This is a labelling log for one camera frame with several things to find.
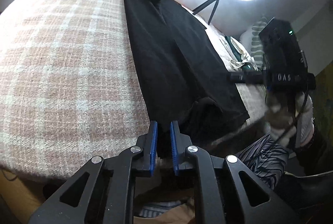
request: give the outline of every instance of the triangular cutout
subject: triangular cutout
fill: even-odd
[[[239,177],[252,207],[269,201],[269,195],[267,195],[245,171],[240,171]]]
[[[79,179],[75,181],[60,197],[60,202],[66,203],[72,207],[79,205],[82,193],[86,187],[89,173],[85,172]]]

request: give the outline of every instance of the person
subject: person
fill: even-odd
[[[295,99],[296,113],[299,113],[304,102],[303,92]],[[295,150],[300,165],[307,176],[333,170],[333,148],[319,133],[313,123],[313,104],[308,96],[303,112],[285,137],[276,144],[275,141],[293,122],[288,111],[287,96],[284,93],[267,92],[265,119],[270,125],[270,132],[237,154],[237,157],[271,189],[275,189],[284,174],[290,150],[287,148],[290,139],[300,131],[300,147]]]

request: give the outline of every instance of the bed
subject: bed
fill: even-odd
[[[228,70],[220,32],[206,33]],[[15,0],[0,15],[2,168],[67,179],[94,155],[118,155],[149,118],[136,75],[123,0]],[[237,85],[250,118],[265,111],[261,86]]]

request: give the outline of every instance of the black trousers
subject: black trousers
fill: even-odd
[[[170,122],[202,144],[236,130],[249,114],[202,25],[174,0],[124,0],[130,45],[158,154],[170,148]]]

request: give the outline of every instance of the pant leg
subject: pant leg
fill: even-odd
[[[283,175],[289,156],[287,149],[279,144],[268,150],[273,143],[268,133],[236,155],[271,189]]]

